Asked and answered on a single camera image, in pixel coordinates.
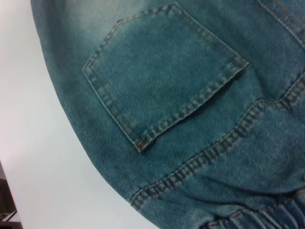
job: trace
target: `denim fabric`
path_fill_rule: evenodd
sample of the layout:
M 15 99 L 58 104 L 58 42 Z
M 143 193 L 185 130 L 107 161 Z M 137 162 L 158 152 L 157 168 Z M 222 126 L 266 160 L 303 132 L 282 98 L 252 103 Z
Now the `denim fabric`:
M 160 228 L 305 228 L 305 2 L 32 0 L 92 163 Z

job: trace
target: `back pocket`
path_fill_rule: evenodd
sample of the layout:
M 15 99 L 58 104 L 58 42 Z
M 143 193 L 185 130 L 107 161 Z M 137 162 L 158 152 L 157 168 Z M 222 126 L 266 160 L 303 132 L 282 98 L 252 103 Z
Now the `back pocket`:
M 118 20 L 83 72 L 141 152 L 247 64 L 174 3 Z

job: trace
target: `faded denim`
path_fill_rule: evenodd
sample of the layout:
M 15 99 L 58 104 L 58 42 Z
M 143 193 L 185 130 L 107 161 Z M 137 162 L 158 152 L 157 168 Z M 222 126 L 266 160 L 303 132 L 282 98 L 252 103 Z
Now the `faded denim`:
M 305 228 L 303 0 L 31 0 L 92 163 L 160 228 Z

